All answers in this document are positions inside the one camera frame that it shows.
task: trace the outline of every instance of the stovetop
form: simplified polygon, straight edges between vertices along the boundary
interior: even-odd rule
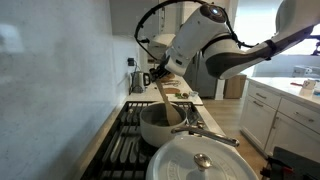
[[[141,110],[151,103],[125,103],[81,179],[145,179],[149,161],[158,148],[141,137],[139,117]],[[189,124],[202,120],[192,102],[175,104],[187,112]]]

